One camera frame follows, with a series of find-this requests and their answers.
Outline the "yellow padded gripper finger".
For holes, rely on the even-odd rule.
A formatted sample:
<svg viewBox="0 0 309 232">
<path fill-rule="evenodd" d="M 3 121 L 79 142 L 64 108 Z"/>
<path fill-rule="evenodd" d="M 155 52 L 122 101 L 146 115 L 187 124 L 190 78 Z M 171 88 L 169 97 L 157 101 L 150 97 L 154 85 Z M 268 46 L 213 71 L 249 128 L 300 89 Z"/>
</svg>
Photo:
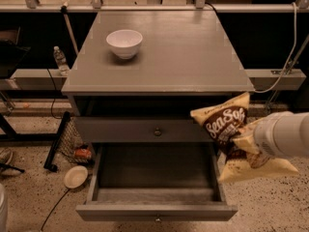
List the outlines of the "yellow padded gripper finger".
<svg viewBox="0 0 309 232">
<path fill-rule="evenodd" d="M 233 138 L 233 142 L 243 151 L 257 155 L 260 153 L 258 146 L 255 144 L 252 134 L 237 135 Z"/>
</svg>

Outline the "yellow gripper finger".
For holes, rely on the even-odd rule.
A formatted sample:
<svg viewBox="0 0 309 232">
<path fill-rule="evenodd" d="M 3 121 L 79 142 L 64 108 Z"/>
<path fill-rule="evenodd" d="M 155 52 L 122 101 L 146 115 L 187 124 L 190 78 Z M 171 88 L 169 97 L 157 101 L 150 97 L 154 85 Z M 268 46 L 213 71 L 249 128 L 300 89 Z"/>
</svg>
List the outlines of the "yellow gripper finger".
<svg viewBox="0 0 309 232">
<path fill-rule="evenodd" d="M 247 125 L 245 125 L 244 127 L 239 128 L 239 132 L 240 133 L 246 133 L 247 131 L 252 131 L 255 129 L 255 127 L 261 122 L 260 119 L 255 120 Z"/>
</svg>

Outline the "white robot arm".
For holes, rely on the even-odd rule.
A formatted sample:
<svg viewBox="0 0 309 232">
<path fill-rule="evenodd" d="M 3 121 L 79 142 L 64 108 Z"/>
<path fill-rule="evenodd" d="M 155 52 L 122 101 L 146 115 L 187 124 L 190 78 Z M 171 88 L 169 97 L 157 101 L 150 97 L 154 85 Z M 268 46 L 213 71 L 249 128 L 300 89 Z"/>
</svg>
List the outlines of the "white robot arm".
<svg viewBox="0 0 309 232">
<path fill-rule="evenodd" d="M 309 157 L 309 113 L 272 113 L 233 138 L 242 150 L 270 158 Z"/>
</svg>

